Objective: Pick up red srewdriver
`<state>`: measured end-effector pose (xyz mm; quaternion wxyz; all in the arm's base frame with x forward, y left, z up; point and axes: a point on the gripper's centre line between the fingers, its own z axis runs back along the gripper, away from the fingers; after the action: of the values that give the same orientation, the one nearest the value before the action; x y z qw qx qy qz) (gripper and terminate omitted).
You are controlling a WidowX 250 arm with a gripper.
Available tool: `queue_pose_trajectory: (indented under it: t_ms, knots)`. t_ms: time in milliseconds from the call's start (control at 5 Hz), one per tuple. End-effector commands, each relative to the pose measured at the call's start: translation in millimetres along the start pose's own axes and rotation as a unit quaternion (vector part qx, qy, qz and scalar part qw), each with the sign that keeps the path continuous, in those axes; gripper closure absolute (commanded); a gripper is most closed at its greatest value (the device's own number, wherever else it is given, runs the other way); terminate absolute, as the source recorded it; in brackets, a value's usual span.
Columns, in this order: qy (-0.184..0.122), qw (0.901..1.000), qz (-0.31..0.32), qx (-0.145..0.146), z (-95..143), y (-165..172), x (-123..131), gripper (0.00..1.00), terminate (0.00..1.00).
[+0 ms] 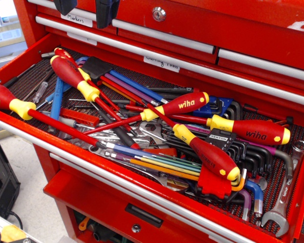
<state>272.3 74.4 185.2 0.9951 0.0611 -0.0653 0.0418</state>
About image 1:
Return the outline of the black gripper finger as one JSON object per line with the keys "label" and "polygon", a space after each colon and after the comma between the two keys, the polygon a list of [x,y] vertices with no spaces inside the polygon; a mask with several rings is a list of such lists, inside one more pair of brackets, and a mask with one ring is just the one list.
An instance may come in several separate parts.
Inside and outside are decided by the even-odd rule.
{"label": "black gripper finger", "polygon": [[96,23],[98,29],[104,29],[111,25],[112,20],[117,16],[119,0],[96,0]]}
{"label": "black gripper finger", "polygon": [[78,4],[77,0],[53,0],[53,3],[56,9],[63,16],[67,15],[70,11],[72,11]]}

